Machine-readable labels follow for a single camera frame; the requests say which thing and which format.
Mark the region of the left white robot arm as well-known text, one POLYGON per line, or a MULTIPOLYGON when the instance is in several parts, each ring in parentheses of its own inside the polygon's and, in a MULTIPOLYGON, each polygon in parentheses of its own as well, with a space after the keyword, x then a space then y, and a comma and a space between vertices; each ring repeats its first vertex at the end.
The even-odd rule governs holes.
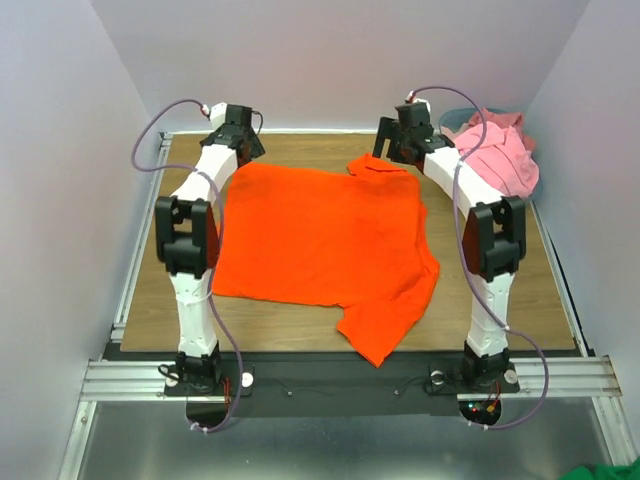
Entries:
POLYGON ((200 157, 184 182, 154 208, 156 253, 169 274, 179 320, 175 362, 159 367, 171 396, 209 395, 222 384, 209 303, 221 247, 213 206, 231 176, 264 154, 252 108, 219 103, 201 111, 213 132, 200 142, 200 157))

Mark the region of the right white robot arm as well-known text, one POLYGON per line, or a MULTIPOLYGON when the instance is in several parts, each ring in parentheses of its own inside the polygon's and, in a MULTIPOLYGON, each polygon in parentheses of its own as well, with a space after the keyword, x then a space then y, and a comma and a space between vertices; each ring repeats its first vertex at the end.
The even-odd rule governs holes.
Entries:
POLYGON ((460 160, 452 140, 435 132, 427 102, 407 100, 395 118, 379 121, 373 155, 413 165, 434 181, 455 205, 465 276, 472 291, 471 324, 459 378, 482 390, 510 369, 507 312, 509 294, 526 254, 525 203, 506 197, 460 160))

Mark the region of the orange t shirt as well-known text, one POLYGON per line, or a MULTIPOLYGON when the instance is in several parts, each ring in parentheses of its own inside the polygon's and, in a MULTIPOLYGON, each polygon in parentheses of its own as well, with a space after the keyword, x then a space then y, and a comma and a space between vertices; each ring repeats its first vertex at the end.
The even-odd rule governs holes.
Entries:
POLYGON ((224 211, 217 295, 340 307, 337 330, 380 366, 423 317, 440 265, 418 179, 363 155, 345 172, 249 164, 224 211))

